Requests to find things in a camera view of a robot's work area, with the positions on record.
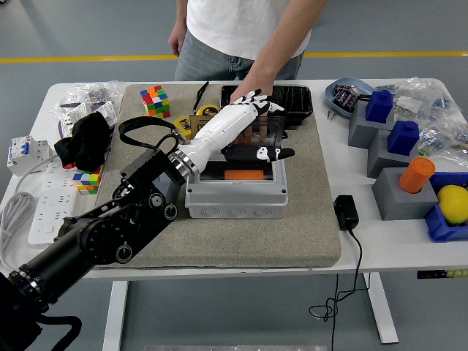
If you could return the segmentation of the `person's left hand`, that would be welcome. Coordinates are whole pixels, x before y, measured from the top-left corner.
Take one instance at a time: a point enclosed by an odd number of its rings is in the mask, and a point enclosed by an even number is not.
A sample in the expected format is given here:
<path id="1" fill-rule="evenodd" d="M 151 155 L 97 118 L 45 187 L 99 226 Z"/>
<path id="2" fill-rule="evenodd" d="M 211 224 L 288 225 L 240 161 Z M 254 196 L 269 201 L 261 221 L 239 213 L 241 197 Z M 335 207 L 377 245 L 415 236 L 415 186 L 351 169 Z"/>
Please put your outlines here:
<path id="1" fill-rule="evenodd" d="M 275 75 L 270 75 L 269 73 L 257 73 L 251 69 L 247 76 L 243 79 L 242 83 L 231 94 L 230 103 L 232 104 L 241 97 L 246 96 L 249 92 L 258 89 L 261 89 L 262 94 L 264 95 L 271 95 L 275 77 Z M 248 128 L 242 135 L 239 135 L 235 139 L 235 143 L 250 144 L 252 141 L 252 135 L 252 129 Z"/>

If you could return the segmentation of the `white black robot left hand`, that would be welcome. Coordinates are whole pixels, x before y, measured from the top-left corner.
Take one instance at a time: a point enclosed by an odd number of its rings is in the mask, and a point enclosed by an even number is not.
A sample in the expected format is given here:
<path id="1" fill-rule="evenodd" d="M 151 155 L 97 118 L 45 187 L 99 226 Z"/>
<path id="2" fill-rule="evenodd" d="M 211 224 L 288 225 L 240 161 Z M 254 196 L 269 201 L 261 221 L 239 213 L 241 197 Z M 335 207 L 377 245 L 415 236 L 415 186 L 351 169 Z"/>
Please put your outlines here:
<path id="1" fill-rule="evenodd" d="M 295 151 L 291 148 L 231 144 L 256 117 L 283 109 L 268 101 L 261 90 L 251 91 L 224 107 L 190 142 L 179 145 L 174 154 L 200 173 L 215 154 L 222 154 L 227 162 L 253 165 L 292 157 Z"/>

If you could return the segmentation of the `person's right hand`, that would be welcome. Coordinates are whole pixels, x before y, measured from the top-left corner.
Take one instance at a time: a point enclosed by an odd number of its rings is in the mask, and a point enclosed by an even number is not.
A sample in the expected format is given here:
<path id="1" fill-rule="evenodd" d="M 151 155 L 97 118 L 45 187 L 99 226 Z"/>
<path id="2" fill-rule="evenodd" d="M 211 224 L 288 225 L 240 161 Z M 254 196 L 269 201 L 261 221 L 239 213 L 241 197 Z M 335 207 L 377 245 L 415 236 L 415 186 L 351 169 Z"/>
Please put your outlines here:
<path id="1" fill-rule="evenodd" d="M 176 22 L 169 36 L 168 44 L 174 56 L 179 57 L 184 44 L 187 27 L 185 22 Z"/>

